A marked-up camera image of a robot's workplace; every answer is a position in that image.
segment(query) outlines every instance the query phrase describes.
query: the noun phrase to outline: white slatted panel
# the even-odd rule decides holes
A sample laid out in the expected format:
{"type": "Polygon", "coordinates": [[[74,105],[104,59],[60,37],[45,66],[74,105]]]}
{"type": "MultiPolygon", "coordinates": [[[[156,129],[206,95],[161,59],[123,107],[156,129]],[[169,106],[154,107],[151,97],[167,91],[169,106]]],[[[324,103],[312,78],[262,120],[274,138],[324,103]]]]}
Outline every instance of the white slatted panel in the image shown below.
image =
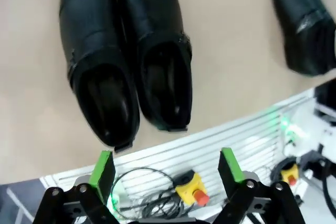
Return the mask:
{"type": "MultiPolygon", "coordinates": [[[[309,90],[280,102],[264,112],[193,134],[166,144],[118,157],[114,163],[119,174],[140,166],[162,170],[171,176],[189,169],[200,174],[210,205],[225,198],[224,187],[217,171],[219,151],[231,147],[242,170],[255,171],[264,184],[269,184],[269,169],[282,158],[280,121],[284,113],[312,99],[309,90]]],[[[69,189],[78,176],[90,174],[94,166],[41,178],[49,186],[69,189]]],[[[167,189],[167,178],[147,170],[132,172],[122,179],[130,199],[141,198],[149,192],[167,189]]]]}

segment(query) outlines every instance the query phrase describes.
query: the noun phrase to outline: red button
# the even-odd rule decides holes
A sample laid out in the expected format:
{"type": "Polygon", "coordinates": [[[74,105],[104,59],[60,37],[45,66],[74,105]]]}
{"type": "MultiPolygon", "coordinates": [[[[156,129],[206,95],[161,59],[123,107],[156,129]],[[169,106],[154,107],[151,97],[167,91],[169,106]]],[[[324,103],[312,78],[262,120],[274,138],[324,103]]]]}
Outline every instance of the red button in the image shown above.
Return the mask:
{"type": "Polygon", "coordinates": [[[204,207],[209,202],[209,196],[201,190],[194,191],[193,196],[201,207],[204,207]]]}
{"type": "Polygon", "coordinates": [[[289,185],[294,186],[296,184],[296,179],[293,175],[288,177],[289,185]]]}

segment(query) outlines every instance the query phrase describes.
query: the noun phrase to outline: black cable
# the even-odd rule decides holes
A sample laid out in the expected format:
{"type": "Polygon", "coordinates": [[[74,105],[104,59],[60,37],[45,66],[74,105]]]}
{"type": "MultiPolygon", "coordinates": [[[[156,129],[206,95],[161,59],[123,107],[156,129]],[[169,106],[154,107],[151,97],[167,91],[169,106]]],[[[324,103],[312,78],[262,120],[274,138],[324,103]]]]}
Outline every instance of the black cable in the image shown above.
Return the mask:
{"type": "MultiPolygon", "coordinates": [[[[115,182],[113,183],[113,186],[111,188],[111,194],[113,194],[113,190],[117,184],[117,182],[119,182],[125,175],[136,171],[136,170],[151,170],[152,172],[155,173],[160,173],[162,174],[164,177],[168,178],[172,183],[174,182],[173,178],[168,175],[167,173],[161,171],[161,170],[157,170],[154,168],[149,168],[149,167],[138,167],[132,170],[129,170],[126,173],[123,173],[122,175],[120,175],[115,182]]],[[[132,210],[132,209],[137,209],[137,208],[142,208],[141,214],[142,214],[142,218],[163,218],[163,219],[173,219],[173,218],[177,218],[177,217],[182,217],[182,216],[186,216],[188,214],[188,212],[193,208],[193,205],[191,207],[189,207],[186,211],[184,211],[184,204],[181,201],[181,198],[179,197],[179,195],[177,194],[177,192],[175,191],[175,189],[173,187],[168,188],[167,190],[162,190],[162,191],[158,191],[155,192],[149,196],[146,196],[143,200],[142,203],[136,206],[132,206],[132,207],[124,207],[124,208],[120,208],[120,211],[115,207],[115,211],[121,216],[123,217],[125,220],[138,220],[138,217],[127,217],[125,215],[123,215],[121,212],[122,211],[127,211],[127,210],[132,210]],[[153,198],[153,196],[158,195],[157,199],[155,200],[151,200],[153,198]],[[171,207],[168,210],[164,210],[163,208],[166,205],[171,205],[171,207]]]]}
{"type": "Polygon", "coordinates": [[[332,200],[330,198],[329,192],[328,192],[328,185],[327,185],[327,178],[329,176],[330,167],[332,165],[332,162],[328,159],[325,160],[325,166],[322,171],[322,190],[325,198],[325,202],[327,203],[327,206],[331,212],[331,214],[336,219],[336,208],[334,204],[332,203],[332,200]]]}
{"type": "Polygon", "coordinates": [[[257,217],[254,216],[254,214],[247,214],[246,216],[253,224],[261,224],[261,222],[257,219],[257,217]]]}

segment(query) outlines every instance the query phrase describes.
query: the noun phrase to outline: shoe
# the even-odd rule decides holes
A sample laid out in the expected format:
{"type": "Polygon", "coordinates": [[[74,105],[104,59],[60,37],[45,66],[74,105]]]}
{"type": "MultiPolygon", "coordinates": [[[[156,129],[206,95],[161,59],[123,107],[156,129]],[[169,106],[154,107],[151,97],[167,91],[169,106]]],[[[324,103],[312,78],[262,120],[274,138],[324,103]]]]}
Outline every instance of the shoe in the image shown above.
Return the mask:
{"type": "Polygon", "coordinates": [[[70,86],[89,125],[116,152],[131,147],[139,108],[117,0],[61,0],[59,22],[70,86]]]}
{"type": "Polygon", "coordinates": [[[325,55],[328,55],[326,59],[329,59],[329,62],[327,65],[329,65],[329,69],[333,69],[336,67],[336,63],[334,59],[336,58],[335,56],[335,30],[336,30],[336,24],[329,12],[327,11],[324,3],[322,0],[313,0],[320,10],[320,12],[324,16],[325,20],[325,27],[326,27],[326,32],[325,32],[325,55]]]}
{"type": "Polygon", "coordinates": [[[321,0],[273,0],[285,41],[290,69],[307,76],[325,74],[336,67],[332,31],[321,0]]]}
{"type": "Polygon", "coordinates": [[[178,0],[118,0],[144,116],[185,131],[192,107],[192,48],[178,0]]]}

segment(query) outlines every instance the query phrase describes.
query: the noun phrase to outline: beige floor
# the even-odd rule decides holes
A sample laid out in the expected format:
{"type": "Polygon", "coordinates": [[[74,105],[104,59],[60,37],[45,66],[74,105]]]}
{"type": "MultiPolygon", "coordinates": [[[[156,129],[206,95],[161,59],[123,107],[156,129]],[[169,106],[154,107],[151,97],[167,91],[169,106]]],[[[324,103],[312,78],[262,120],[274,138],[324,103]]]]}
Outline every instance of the beige floor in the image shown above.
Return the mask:
{"type": "MultiPolygon", "coordinates": [[[[324,0],[336,15],[336,0],[324,0]]],[[[142,118],[126,153],[205,130],[314,87],[285,66],[271,0],[180,0],[193,44],[194,103],[185,134],[142,118]]],[[[81,115],[66,78],[59,0],[0,0],[0,183],[93,164],[104,147],[81,115]]]]}

